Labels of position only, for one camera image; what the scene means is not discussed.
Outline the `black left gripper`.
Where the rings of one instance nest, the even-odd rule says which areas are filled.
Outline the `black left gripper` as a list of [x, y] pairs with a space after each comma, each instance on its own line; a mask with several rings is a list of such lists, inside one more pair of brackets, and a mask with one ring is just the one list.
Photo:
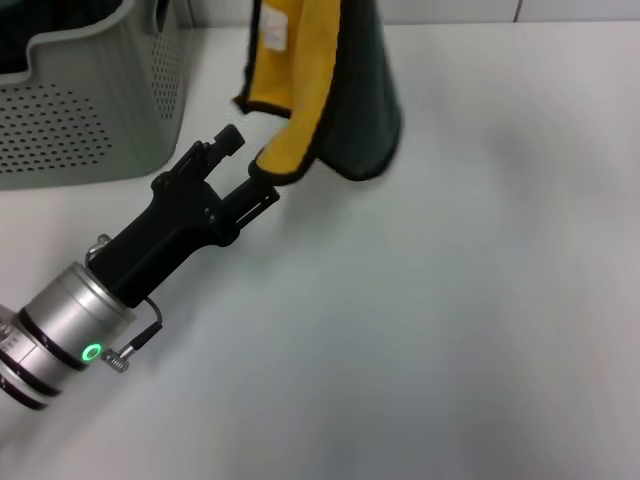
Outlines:
[[249, 177], [223, 202], [205, 181], [244, 144], [232, 124], [212, 143], [195, 142], [172, 174], [152, 182], [149, 206], [93, 257], [92, 274], [123, 305], [137, 307], [197, 250], [233, 243], [238, 231], [280, 200], [260, 178]]

